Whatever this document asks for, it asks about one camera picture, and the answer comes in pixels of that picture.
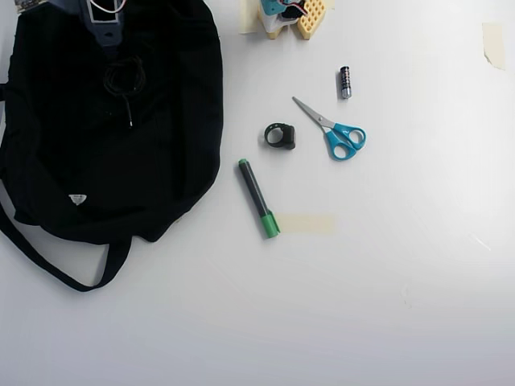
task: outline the wire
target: wire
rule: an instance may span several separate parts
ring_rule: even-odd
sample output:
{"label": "wire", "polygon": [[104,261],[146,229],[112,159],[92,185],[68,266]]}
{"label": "wire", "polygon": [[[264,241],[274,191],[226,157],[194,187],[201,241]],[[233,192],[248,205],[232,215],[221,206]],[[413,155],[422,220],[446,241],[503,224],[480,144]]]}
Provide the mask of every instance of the wire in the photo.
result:
{"label": "wire", "polygon": [[126,6],[127,0],[123,0],[122,4],[116,9],[116,10],[106,10],[104,7],[99,6],[96,4],[93,0],[89,0],[96,8],[99,10],[103,10],[107,14],[117,14],[123,10],[123,8]]}
{"label": "wire", "polygon": [[146,86],[146,75],[140,58],[130,57],[111,63],[104,75],[104,87],[114,97],[126,103],[129,125],[133,127],[129,97],[139,94]]}
{"label": "wire", "polygon": [[282,6],[294,6],[295,8],[300,10],[303,13],[304,16],[307,16],[307,11],[303,8],[303,6],[301,6],[297,2],[286,2],[286,0],[277,0],[277,1]]}

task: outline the scissors blade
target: scissors blade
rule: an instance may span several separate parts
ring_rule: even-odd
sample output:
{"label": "scissors blade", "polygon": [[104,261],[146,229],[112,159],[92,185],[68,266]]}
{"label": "scissors blade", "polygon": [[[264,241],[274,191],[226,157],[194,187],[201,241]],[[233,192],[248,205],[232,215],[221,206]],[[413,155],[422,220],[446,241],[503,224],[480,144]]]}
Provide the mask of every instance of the scissors blade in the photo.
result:
{"label": "scissors blade", "polygon": [[299,105],[299,107],[304,110],[304,112],[311,117],[313,121],[318,123],[322,127],[327,127],[329,129],[332,129],[335,127],[336,123],[333,121],[329,121],[326,117],[324,117],[321,114],[318,114],[314,109],[309,107],[308,105],[305,105],[303,102],[301,102],[299,99],[293,97],[294,102]]}

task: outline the black ring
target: black ring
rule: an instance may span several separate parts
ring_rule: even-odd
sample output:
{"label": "black ring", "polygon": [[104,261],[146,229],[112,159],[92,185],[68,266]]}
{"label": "black ring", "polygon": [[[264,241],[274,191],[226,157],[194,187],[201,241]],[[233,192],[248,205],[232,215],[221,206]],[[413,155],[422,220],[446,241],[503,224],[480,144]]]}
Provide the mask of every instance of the black ring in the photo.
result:
{"label": "black ring", "polygon": [[[282,131],[282,139],[279,142],[270,142],[268,137],[275,129]],[[295,127],[287,125],[286,123],[273,123],[265,130],[265,140],[266,143],[276,149],[284,147],[285,149],[293,150],[295,148]]]}

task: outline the gray plastic part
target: gray plastic part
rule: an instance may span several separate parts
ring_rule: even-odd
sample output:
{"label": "gray plastic part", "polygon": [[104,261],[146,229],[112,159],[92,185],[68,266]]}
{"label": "gray plastic part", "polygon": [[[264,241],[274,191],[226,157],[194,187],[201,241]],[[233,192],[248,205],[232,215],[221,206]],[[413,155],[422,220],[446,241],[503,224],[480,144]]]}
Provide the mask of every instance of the gray plastic part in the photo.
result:
{"label": "gray plastic part", "polygon": [[[54,6],[78,14],[82,23],[95,36],[97,42],[106,52],[115,52],[123,40],[123,11],[113,15],[113,21],[101,21],[93,18],[93,5],[89,0],[48,0]],[[113,0],[113,9],[119,7],[122,0]]]}

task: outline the black backpack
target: black backpack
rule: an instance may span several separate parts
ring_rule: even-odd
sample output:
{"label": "black backpack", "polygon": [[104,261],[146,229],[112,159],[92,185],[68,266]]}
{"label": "black backpack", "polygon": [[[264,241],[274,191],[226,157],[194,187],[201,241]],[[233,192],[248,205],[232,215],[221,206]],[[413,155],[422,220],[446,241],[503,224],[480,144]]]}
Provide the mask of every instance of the black backpack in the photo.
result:
{"label": "black backpack", "polygon": [[202,0],[129,0],[124,19],[108,60],[78,16],[48,3],[22,14],[0,85],[0,178],[15,219],[109,244],[104,275],[90,287],[51,265],[1,206],[0,230],[81,292],[114,279],[133,236],[159,239],[220,165],[222,61],[210,10]]}

